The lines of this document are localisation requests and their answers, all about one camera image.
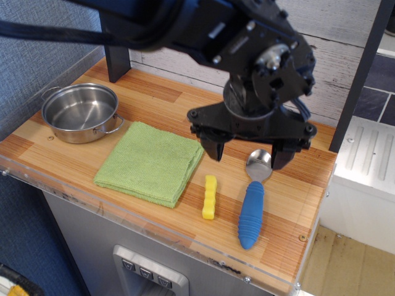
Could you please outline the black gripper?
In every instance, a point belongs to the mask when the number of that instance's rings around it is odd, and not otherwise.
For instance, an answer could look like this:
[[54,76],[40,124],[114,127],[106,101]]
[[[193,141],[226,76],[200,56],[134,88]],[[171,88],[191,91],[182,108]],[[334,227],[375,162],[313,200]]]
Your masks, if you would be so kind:
[[317,128],[303,117],[279,107],[261,117],[241,117],[221,102],[188,112],[191,131],[207,155],[220,162],[225,144],[233,139],[272,145],[272,169],[283,169],[296,152],[308,149]]

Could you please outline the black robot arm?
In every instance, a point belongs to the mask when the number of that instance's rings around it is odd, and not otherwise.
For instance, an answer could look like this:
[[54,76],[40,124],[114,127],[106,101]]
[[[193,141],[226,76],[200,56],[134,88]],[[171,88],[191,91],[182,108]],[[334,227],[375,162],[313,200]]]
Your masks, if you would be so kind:
[[188,112],[191,131],[220,160],[233,139],[272,146],[284,168],[316,135],[300,100],[315,84],[315,57],[275,1],[83,1],[105,17],[115,44],[163,47],[227,72],[223,101]]

